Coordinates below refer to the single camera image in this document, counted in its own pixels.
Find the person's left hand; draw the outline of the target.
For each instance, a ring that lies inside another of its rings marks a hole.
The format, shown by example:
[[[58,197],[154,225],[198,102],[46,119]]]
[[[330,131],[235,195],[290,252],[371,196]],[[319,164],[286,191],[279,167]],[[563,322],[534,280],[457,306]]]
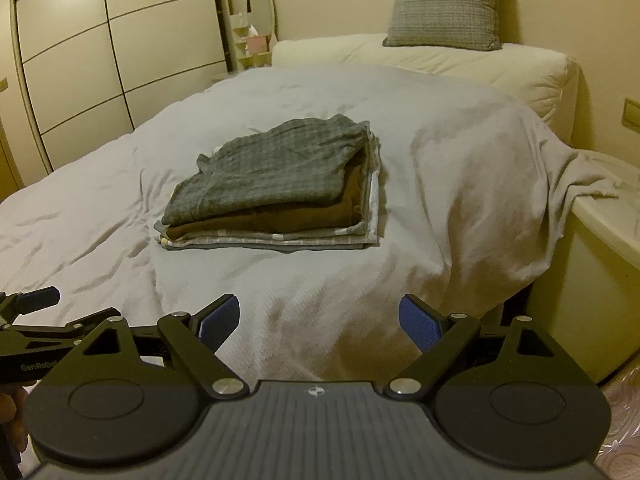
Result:
[[[24,422],[24,406],[28,397],[27,384],[2,385],[0,392],[0,422],[6,437],[17,452],[23,453],[28,445],[28,432]]]

